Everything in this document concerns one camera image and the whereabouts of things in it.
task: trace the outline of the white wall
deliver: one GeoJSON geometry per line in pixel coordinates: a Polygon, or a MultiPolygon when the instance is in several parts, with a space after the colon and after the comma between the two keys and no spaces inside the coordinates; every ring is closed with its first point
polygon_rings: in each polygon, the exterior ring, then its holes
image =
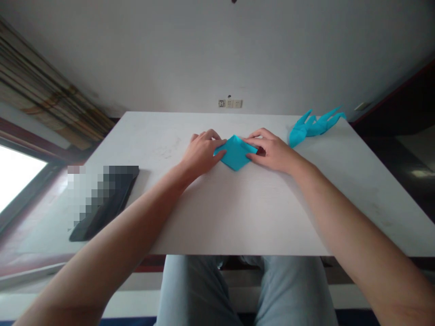
{"type": "Polygon", "coordinates": [[[14,0],[0,14],[111,116],[123,110],[352,120],[434,57],[431,0],[14,0]],[[222,110],[218,99],[243,99],[222,110]]]}
{"type": "Polygon", "coordinates": [[[31,116],[28,116],[24,112],[21,112],[3,102],[0,102],[0,118],[8,120],[15,125],[62,147],[63,149],[67,149],[71,145],[69,141],[55,131],[46,127],[31,116]]]}

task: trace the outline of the window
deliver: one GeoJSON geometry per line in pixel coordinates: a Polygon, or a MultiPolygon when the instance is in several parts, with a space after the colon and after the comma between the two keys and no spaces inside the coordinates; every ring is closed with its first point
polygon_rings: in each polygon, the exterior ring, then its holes
{"type": "Polygon", "coordinates": [[[46,165],[45,161],[0,145],[0,213],[46,165]]]}
{"type": "Polygon", "coordinates": [[[44,153],[0,138],[0,236],[65,166],[44,153]]]}

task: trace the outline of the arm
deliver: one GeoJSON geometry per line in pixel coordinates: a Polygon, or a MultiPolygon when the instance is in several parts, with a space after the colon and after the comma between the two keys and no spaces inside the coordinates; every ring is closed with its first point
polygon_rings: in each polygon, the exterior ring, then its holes
{"type": "Polygon", "coordinates": [[[182,161],[84,246],[15,325],[98,325],[106,304],[149,252],[178,198],[224,156],[225,151],[213,152],[225,142],[211,129],[194,134],[182,161]]]}
{"type": "Polygon", "coordinates": [[[382,325],[435,324],[432,285],[313,164],[266,129],[245,141],[266,152],[264,157],[248,154],[248,158],[293,176],[327,247],[361,289],[382,325]]]}

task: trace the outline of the folded paper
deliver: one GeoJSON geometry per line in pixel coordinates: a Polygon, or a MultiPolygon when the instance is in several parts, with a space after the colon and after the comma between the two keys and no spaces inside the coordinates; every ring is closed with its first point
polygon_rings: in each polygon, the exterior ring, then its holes
{"type": "Polygon", "coordinates": [[[240,170],[242,167],[245,166],[245,164],[250,162],[250,159],[246,157],[246,154],[257,153],[257,149],[255,147],[245,143],[236,135],[233,135],[221,147],[216,148],[214,151],[214,155],[219,153],[221,150],[227,151],[221,161],[230,168],[232,168],[234,171],[240,170]]]}
{"type": "Polygon", "coordinates": [[[314,137],[327,132],[331,127],[333,127],[340,118],[346,119],[346,115],[340,112],[336,115],[335,112],[340,107],[328,112],[327,114],[321,116],[317,120],[315,115],[308,118],[313,110],[309,110],[296,122],[292,131],[290,132],[289,145],[294,148],[297,144],[302,143],[306,137],[314,137]]]}

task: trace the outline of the striped curtain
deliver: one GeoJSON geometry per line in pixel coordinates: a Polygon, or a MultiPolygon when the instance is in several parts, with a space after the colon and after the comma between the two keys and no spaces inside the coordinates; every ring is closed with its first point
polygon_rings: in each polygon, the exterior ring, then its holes
{"type": "Polygon", "coordinates": [[[85,150],[114,123],[0,19],[0,101],[31,115],[85,150]]]}

